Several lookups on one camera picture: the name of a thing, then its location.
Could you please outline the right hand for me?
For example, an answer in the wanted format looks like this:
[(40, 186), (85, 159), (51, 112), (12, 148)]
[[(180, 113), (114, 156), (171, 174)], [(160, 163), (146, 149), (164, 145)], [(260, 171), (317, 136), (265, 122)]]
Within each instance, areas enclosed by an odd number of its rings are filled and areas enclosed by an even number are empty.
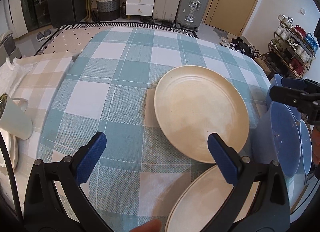
[(319, 179), (319, 161), (320, 161), (320, 131), (319, 126), (315, 126), (311, 133), (313, 156), (312, 160), (315, 165), (314, 176)]

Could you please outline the left hand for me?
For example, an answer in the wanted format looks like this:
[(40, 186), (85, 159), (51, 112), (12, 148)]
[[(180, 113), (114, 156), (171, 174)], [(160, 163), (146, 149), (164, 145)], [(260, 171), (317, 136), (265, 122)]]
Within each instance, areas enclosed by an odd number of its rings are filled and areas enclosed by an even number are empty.
[(136, 228), (130, 230), (130, 232), (160, 232), (162, 223), (159, 219), (150, 220)]

